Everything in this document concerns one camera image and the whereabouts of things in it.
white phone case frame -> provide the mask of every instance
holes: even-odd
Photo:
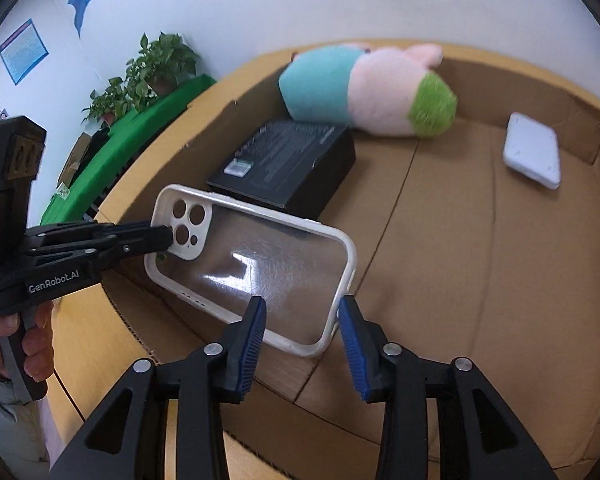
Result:
[[[195,205],[201,205],[205,209],[205,219],[200,225],[188,225],[190,222],[186,213],[184,218],[175,218],[173,215],[173,206],[178,200],[183,200],[185,202],[187,206],[186,211],[189,211],[190,208]],[[327,321],[324,325],[324,330],[322,331],[320,339],[318,339],[318,341],[314,344],[305,345],[296,341],[292,341],[291,339],[268,329],[266,329],[264,333],[265,343],[289,354],[301,357],[315,357],[320,355],[326,350],[327,346],[331,342],[331,339],[333,338],[333,334],[338,327],[338,304],[340,303],[340,299],[349,291],[349,287],[351,286],[351,282],[353,281],[353,276],[356,270],[356,265],[358,263],[356,247],[351,238],[349,238],[349,236],[347,236],[344,232],[336,228],[323,225],[320,222],[297,218],[295,216],[266,209],[264,207],[240,202],[239,200],[235,200],[218,193],[200,191],[198,189],[192,189],[190,187],[180,186],[178,184],[171,184],[170,186],[165,187],[158,195],[158,199],[155,202],[151,225],[170,225],[175,231],[177,226],[184,223],[194,231],[197,229],[198,231],[203,230],[206,233],[206,230],[211,222],[211,210],[213,204],[218,204],[252,216],[266,218],[279,224],[291,226],[302,231],[323,236],[325,238],[330,238],[340,242],[343,245],[347,253],[347,263],[341,279],[338,282],[336,293],[333,297],[333,301],[327,316]],[[204,248],[205,237],[206,235],[201,239],[201,237],[198,236],[198,243],[195,245],[195,248],[189,243],[185,244],[184,246],[180,246],[174,240],[173,245],[168,249],[168,251],[184,259],[195,259],[200,255],[202,249]],[[241,316],[197,295],[192,290],[189,290],[188,288],[162,274],[156,266],[155,259],[155,253],[146,254],[144,256],[144,268],[146,269],[146,273],[155,283],[173,292],[187,303],[192,304],[193,306],[196,306],[205,312],[208,312],[212,316],[217,317],[225,323],[233,323],[242,319]]]

human hand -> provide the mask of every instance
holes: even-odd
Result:
[[[27,330],[22,339],[22,349],[27,355],[24,371],[37,383],[51,377],[54,372],[54,349],[51,345],[51,311],[53,303],[46,301],[36,309],[36,326]],[[13,335],[18,329],[18,314],[0,317],[0,337]],[[10,379],[0,352],[0,377]]]

flower pot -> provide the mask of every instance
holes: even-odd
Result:
[[[101,119],[105,121],[109,126],[112,126],[113,123],[115,123],[118,120],[115,112],[106,112],[102,114]]]
[[[178,87],[178,84],[174,76],[153,76],[149,79],[149,86],[160,97],[164,97],[173,92]]]

potted plant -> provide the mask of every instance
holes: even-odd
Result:
[[[91,106],[83,108],[82,111],[89,111],[88,115],[82,120],[90,119],[103,120],[109,126],[121,119],[131,109],[131,102],[122,88],[122,78],[114,77],[109,79],[109,86],[102,95],[97,95],[96,91],[91,92]]]
[[[178,76],[196,75],[198,54],[184,44],[179,34],[161,32],[151,42],[143,34],[138,54],[126,62],[127,89],[134,101],[150,99],[149,88],[156,96],[167,95],[176,89]]]

black box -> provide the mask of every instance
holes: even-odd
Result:
[[[238,200],[315,220],[355,161],[346,126],[269,121],[206,183]]]

